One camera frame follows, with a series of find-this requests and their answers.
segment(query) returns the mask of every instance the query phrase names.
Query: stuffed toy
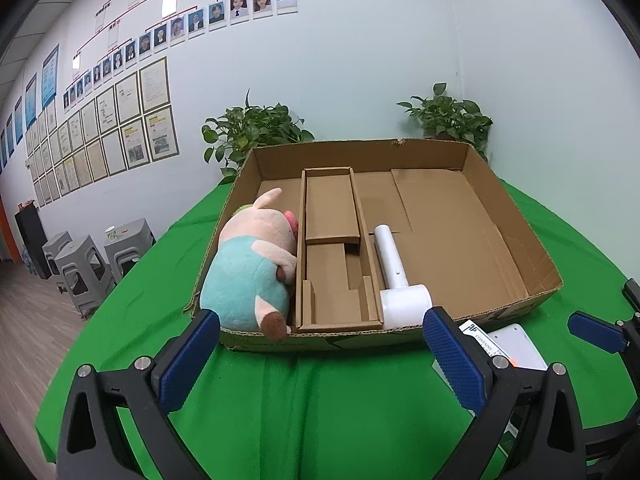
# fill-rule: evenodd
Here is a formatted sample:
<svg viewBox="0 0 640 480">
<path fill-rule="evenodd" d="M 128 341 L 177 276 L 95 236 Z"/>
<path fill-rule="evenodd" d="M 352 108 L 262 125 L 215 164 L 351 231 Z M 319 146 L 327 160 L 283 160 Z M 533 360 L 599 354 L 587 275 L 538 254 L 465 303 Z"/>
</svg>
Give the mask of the stuffed toy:
<svg viewBox="0 0 640 480">
<path fill-rule="evenodd" d="M 222 228 L 200 294 L 200 308 L 214 310 L 224 328 L 259 330 L 276 341 L 290 333 L 287 285 L 296 275 L 298 238 L 291 211 L 266 208 L 281 192 L 278 187 L 259 196 Z"/>
</svg>

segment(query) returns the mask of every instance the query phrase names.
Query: gray stool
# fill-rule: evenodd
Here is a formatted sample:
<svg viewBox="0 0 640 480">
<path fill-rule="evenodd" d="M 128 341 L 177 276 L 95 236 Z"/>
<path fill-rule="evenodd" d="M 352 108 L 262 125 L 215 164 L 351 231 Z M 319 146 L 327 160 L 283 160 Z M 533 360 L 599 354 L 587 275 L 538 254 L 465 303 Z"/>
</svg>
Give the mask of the gray stool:
<svg viewBox="0 0 640 480">
<path fill-rule="evenodd" d="M 117 283 L 155 243 L 156 239 L 144 218 L 116 227 L 116 238 L 105 240 L 104 252 Z"/>
<path fill-rule="evenodd" d="M 55 263 L 55 258 L 58 256 L 62 248 L 67 245 L 71 241 L 71 235 L 68 231 L 63 233 L 58 233 L 57 235 L 53 235 L 53 238 L 42 246 L 42 252 L 44 253 L 44 257 L 49 264 L 49 269 L 51 270 L 51 274 L 56 279 L 56 286 L 60 291 L 60 294 L 66 292 L 65 288 L 65 280 L 60 276 L 60 271 L 58 270 L 58 266 Z"/>
<path fill-rule="evenodd" d="M 83 319 L 100 307 L 115 287 L 113 274 L 90 236 L 71 240 L 54 261 Z"/>
</svg>

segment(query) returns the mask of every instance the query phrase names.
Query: table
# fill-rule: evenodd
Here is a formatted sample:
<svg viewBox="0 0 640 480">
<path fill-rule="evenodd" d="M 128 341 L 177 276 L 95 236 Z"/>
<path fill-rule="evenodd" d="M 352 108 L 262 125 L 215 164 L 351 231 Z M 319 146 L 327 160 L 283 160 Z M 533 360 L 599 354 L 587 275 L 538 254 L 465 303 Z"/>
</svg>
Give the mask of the table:
<svg viewBox="0 0 640 480">
<path fill-rule="evenodd" d="M 628 319 L 632 309 L 620 294 L 625 277 L 558 216 L 505 186 L 564 279 L 564 288 L 520 323 L 547 362 L 566 365 L 585 427 L 618 420 L 635 399 L 622 361 L 571 336 L 566 322 L 578 309 L 610 322 Z M 48 461 L 55 461 L 79 365 L 127 367 L 188 325 L 182 308 L 229 190 L 218 186 L 177 221 L 79 335 L 35 423 Z M 294 355 L 218 346 L 170 419 L 215 479 L 430 479 L 470 421 L 432 363 L 422 343 Z M 159 479 L 129 412 L 121 416 L 143 472 Z M 484 477 L 494 478 L 503 462 L 497 452 Z"/>
</svg>

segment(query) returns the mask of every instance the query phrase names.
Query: plush toy ear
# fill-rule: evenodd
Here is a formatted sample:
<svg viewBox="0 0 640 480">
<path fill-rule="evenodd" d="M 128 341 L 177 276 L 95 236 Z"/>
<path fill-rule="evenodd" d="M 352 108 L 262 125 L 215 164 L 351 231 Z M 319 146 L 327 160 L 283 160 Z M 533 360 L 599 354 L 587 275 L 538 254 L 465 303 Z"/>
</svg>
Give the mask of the plush toy ear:
<svg viewBox="0 0 640 480">
<path fill-rule="evenodd" d="M 266 193 L 264 193 L 264 194 L 260 195 L 258 198 L 256 198 L 255 202 L 254 202 L 254 205 L 252 207 L 254 209 L 264 209 L 270 203 L 272 203 L 274 200 L 276 200 L 277 197 L 280 196 L 280 193 L 282 193 L 282 190 L 279 187 L 271 189 L 270 191 L 267 191 Z"/>
</svg>

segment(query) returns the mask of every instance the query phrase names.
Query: metal screw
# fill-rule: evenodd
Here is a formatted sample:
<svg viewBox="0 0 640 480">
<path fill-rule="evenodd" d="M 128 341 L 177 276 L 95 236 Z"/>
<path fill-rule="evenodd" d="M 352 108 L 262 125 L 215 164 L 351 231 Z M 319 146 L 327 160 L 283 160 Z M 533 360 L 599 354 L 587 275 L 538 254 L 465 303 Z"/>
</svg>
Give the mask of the metal screw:
<svg viewBox="0 0 640 480">
<path fill-rule="evenodd" d="M 564 367 L 564 365 L 562 363 L 554 363 L 554 365 L 551 367 L 551 369 L 557 375 L 564 375 L 566 373 L 566 368 Z"/>
<path fill-rule="evenodd" d="M 82 365 L 78 368 L 78 377 L 87 377 L 91 373 L 91 367 L 89 365 Z"/>
<path fill-rule="evenodd" d="M 133 363 L 133 365 L 138 369 L 138 370 L 146 370 L 147 368 L 149 368 L 149 365 L 151 364 L 151 359 L 147 356 L 142 356 L 136 359 L 136 362 Z"/>
<path fill-rule="evenodd" d="M 495 356 L 491 361 L 496 368 L 500 368 L 501 370 L 509 366 L 507 358 L 501 355 Z"/>
</svg>

